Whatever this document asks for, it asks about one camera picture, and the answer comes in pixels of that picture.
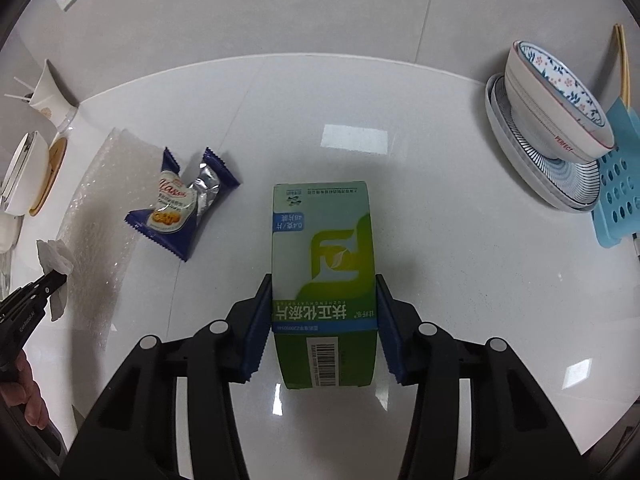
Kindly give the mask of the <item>person's left hand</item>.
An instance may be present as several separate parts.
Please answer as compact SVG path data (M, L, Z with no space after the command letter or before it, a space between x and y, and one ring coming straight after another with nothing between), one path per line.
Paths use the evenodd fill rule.
M49 425L49 412L39 385L32 376L32 367L24 350L18 354L15 368L17 380L1 384L2 399L9 408L22 406L26 422L32 427L43 430Z

